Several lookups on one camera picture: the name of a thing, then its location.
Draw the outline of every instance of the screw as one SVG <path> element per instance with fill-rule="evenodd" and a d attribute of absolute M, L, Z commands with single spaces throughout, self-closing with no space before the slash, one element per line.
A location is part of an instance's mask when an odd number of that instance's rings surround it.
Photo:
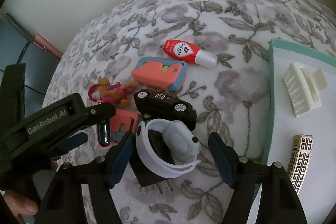
<path fill-rule="evenodd" d="M 281 168 L 281 167 L 282 167 L 282 163 L 281 163 L 280 161 L 276 161 L 276 162 L 274 163 L 274 166 L 275 166 L 276 168 Z"/>
<path fill-rule="evenodd" d="M 239 157 L 239 161 L 245 164 L 249 161 L 249 159 L 243 156 L 243 157 Z"/>
<path fill-rule="evenodd" d="M 105 157 L 104 156 L 98 156 L 96 158 L 96 162 L 103 162 L 105 160 Z"/>
<path fill-rule="evenodd" d="M 69 162 L 65 162 L 65 163 L 63 163 L 63 164 L 61 165 L 61 168 L 62 168 L 62 169 L 67 169 L 67 168 L 69 168 L 70 166 L 72 166 L 71 163 L 69 163 Z"/>

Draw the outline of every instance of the floral tablecloth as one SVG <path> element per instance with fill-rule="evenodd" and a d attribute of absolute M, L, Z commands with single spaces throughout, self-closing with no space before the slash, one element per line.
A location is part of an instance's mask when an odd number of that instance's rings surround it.
<path fill-rule="evenodd" d="M 60 61 L 44 106 L 71 93 L 81 94 L 99 77 L 128 82 L 143 56 L 163 57 L 162 45 L 177 38 L 218 56 L 209 70 L 189 65 L 178 96 L 198 113 L 194 134 L 202 144 L 202 163 L 171 179 L 173 192 L 140 188 L 128 166 L 111 191 L 123 223 L 220 223 L 232 190 L 221 182 L 207 148 L 217 131 L 239 155 L 260 161 L 269 112 L 268 42 L 281 38 L 335 57 L 335 14 L 313 0 L 130 0 L 85 25 Z M 136 111 L 134 102 L 129 110 Z M 85 164 L 106 150 L 97 147 L 95 127 L 89 141 L 60 163 Z M 84 200 L 89 223 L 95 223 L 88 190 Z"/>

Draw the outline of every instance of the toy figurine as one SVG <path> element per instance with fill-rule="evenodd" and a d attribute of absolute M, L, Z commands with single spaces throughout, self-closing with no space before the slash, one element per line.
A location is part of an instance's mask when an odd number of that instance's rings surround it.
<path fill-rule="evenodd" d="M 130 105 L 127 93 L 134 92 L 136 86 L 136 81 L 124 85 L 121 85 L 120 82 L 110 85 L 110 81 L 107 78 L 101 78 L 98 84 L 90 87 L 89 98 L 93 102 L 96 102 L 97 100 L 102 100 L 111 104 L 120 102 L 121 107 L 127 107 Z"/>

